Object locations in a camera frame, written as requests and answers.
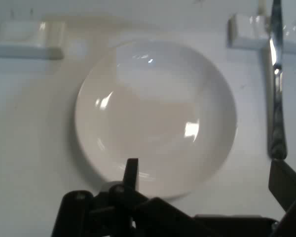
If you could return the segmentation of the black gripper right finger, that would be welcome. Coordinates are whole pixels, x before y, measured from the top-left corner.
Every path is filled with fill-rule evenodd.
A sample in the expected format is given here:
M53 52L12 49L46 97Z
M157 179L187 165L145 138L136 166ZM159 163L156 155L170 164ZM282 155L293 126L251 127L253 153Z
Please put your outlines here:
M283 160L271 162L268 187L285 211L272 237L296 237L296 172Z

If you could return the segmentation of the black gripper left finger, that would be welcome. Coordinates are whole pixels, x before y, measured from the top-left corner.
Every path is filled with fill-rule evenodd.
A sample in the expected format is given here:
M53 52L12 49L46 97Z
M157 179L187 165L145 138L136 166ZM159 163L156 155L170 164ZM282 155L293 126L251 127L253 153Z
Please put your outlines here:
M212 231L160 198L136 190L139 160L127 160L123 180L93 196L64 195L54 237L210 237Z

